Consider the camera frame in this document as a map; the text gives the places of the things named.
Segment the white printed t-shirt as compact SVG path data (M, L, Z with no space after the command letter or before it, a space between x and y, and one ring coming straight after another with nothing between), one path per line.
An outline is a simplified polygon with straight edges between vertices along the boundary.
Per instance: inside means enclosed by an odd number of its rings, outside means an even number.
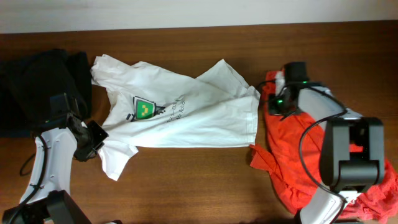
M256 139L260 94L224 60L192 78L102 55L91 74L110 102L99 150L110 179L120 178L140 147L246 147Z

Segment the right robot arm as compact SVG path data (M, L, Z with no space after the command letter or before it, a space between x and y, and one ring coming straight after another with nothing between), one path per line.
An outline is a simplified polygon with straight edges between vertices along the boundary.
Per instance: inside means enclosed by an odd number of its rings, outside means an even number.
M305 114L314 120L300 135L298 156L317 191L296 213L295 222L336 223L349 203L384 179L383 123L352 111L325 85L311 81L304 62L285 64L274 83L275 93L267 103L270 115L279 115L285 121ZM311 174L303 154L305 137L317 126L324 131L320 180Z

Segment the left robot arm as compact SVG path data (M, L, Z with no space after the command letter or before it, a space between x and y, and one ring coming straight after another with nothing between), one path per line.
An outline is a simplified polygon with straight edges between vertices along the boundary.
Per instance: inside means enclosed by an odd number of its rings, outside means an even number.
M89 223L70 196L74 159L86 162L103 147L107 132L96 122L84 124L76 99L49 99L50 116L34 128L36 153L29 184L19 205L3 213L3 223Z

